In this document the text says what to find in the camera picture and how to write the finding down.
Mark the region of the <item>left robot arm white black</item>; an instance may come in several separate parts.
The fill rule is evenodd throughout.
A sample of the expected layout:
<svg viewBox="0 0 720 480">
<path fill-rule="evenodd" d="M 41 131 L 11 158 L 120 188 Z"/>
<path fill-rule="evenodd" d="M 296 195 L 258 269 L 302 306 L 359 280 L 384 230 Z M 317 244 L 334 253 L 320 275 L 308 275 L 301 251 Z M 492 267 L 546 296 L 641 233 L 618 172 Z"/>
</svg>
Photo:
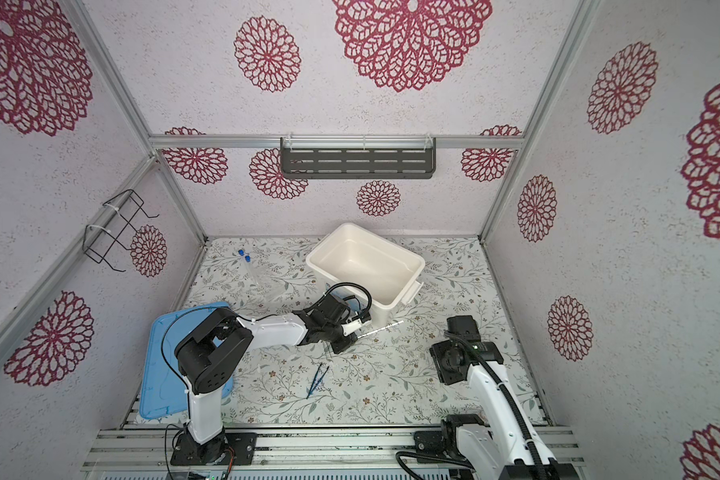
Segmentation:
<svg viewBox="0 0 720 480">
<path fill-rule="evenodd" d="M 178 374 L 188 389 L 187 434 L 198 447 L 222 440 L 222 389 L 250 350 L 325 342 L 334 353 L 346 350 L 371 319 L 368 307 L 330 293 L 303 310 L 248 320 L 218 307 L 174 348 Z"/>
</svg>

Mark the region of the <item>clear plastic tube rack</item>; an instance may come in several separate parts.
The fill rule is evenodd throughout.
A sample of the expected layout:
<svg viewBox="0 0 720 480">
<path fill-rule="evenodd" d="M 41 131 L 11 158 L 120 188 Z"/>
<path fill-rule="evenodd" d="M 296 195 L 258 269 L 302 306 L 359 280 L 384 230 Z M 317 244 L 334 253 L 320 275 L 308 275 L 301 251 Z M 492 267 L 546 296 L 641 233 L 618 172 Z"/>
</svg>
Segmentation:
<svg viewBox="0 0 720 480">
<path fill-rule="evenodd" d="M 242 263 L 243 267 L 245 268 L 245 270 L 246 270 L 247 274 L 249 275 L 249 277 L 251 278 L 252 282 L 257 287 L 258 291 L 261 292 L 263 295 L 266 295 L 270 291 L 269 282 L 268 282 L 267 277 L 261 270 L 261 268 L 253 262 L 252 257 L 251 257 L 252 265 L 246 264 L 243 257 L 240 257 L 240 258 L 241 258 L 241 263 Z"/>
</svg>

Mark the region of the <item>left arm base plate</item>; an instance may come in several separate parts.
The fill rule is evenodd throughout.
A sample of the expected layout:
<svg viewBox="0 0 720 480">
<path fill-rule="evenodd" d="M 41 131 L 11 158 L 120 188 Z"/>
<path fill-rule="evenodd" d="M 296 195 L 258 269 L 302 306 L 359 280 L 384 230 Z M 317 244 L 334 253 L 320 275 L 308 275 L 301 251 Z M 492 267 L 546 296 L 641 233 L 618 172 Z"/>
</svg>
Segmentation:
<svg viewBox="0 0 720 480">
<path fill-rule="evenodd" d="M 221 432 L 205 444 L 190 433 L 181 433 L 173 449 L 171 466 L 248 466 L 252 464 L 258 435 L 253 432 Z"/>
</svg>

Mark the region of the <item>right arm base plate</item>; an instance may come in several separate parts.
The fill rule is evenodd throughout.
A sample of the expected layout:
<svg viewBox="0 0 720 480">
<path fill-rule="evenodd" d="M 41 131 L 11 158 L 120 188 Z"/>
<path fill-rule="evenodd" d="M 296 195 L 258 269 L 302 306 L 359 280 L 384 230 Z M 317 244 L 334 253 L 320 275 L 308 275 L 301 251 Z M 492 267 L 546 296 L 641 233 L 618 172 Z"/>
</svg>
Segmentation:
<svg viewBox="0 0 720 480">
<path fill-rule="evenodd" d="M 418 454 L 470 465 L 469 461 L 446 440 L 441 430 L 417 430 L 413 433 L 413 441 L 414 450 Z"/>
</svg>

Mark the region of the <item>white plastic bin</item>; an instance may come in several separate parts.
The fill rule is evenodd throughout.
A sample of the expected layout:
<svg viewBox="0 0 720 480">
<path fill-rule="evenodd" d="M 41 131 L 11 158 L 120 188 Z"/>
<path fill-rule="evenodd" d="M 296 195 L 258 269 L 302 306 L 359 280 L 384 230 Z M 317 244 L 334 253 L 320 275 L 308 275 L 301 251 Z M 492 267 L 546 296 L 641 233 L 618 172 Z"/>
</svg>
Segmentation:
<svg viewBox="0 0 720 480">
<path fill-rule="evenodd" d="M 393 323 L 401 309 L 422 287 L 425 259 L 353 223 L 344 223 L 322 239 L 306 257 L 318 283 L 359 284 L 372 297 L 370 324 L 376 329 Z"/>
</svg>

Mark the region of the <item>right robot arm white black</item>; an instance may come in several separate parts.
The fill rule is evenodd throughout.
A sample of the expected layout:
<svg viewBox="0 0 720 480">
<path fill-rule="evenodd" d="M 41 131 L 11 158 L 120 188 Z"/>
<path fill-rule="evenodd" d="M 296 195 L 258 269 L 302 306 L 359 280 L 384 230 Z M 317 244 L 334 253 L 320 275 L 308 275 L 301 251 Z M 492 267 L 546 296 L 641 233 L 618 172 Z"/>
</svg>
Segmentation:
<svg viewBox="0 0 720 480">
<path fill-rule="evenodd" d="M 483 412 L 481 420 L 446 417 L 447 454 L 478 479 L 577 479 L 575 466 L 557 459 L 521 408 L 498 347 L 482 340 L 475 319 L 448 318 L 444 336 L 430 347 L 439 381 L 465 383 Z"/>
</svg>

